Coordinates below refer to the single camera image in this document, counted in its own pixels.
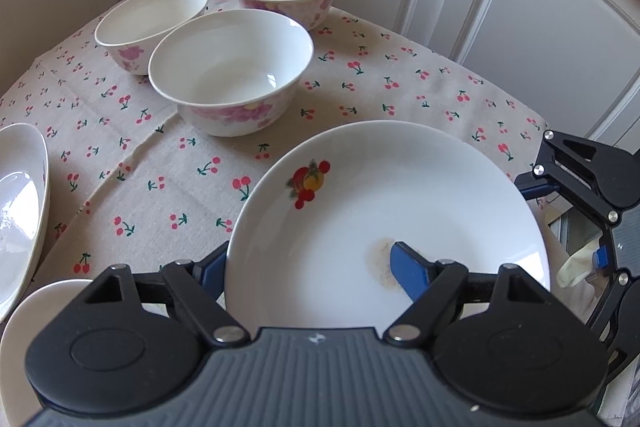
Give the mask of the large white fruit plate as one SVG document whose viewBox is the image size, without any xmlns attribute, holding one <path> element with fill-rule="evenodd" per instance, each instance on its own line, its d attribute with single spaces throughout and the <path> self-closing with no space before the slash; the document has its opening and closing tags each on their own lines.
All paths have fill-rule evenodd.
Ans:
<svg viewBox="0 0 640 427">
<path fill-rule="evenodd" d="M 410 305 L 390 271 L 398 242 L 550 282 L 532 210 L 487 156 L 420 124 L 363 121 L 299 144 L 255 185 L 230 239 L 227 309 L 250 332 L 382 331 Z"/>
</svg>

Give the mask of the white pink floral bowl front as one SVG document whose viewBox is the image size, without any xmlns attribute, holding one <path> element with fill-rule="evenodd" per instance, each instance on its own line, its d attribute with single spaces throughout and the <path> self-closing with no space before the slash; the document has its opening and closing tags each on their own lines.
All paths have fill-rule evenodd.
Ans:
<svg viewBox="0 0 640 427">
<path fill-rule="evenodd" d="M 231 138 L 278 120 L 313 57 L 311 35 L 292 18 L 230 10 L 171 31 L 152 53 L 149 80 L 186 122 Z"/>
</svg>

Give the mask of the cherry print tablecloth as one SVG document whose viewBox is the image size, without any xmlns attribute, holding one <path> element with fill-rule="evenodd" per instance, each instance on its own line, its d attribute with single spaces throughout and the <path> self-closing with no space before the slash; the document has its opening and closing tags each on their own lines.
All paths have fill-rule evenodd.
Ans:
<svg viewBox="0 0 640 427">
<path fill-rule="evenodd" d="M 286 113 L 266 130 L 216 139 L 187 124 L 143 77 L 70 34 L 1 98 L 2 124 L 46 139 L 50 211 L 32 286 L 95 277 L 125 262 L 151 272 L 198 259 L 230 236 L 248 193 L 311 135 L 365 119 L 427 124 L 469 143 L 507 176 L 533 164 L 544 118 L 491 82 L 361 17 L 332 10 Z"/>
</svg>

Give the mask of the white pink floral bowl left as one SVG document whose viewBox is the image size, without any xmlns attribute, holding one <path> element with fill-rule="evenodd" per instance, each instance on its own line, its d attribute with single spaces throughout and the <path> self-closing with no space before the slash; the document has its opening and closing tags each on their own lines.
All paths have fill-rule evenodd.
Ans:
<svg viewBox="0 0 640 427">
<path fill-rule="evenodd" d="M 125 72 L 143 76 L 160 40 L 202 15 L 208 0 L 126 0 L 96 26 L 94 41 Z"/>
</svg>

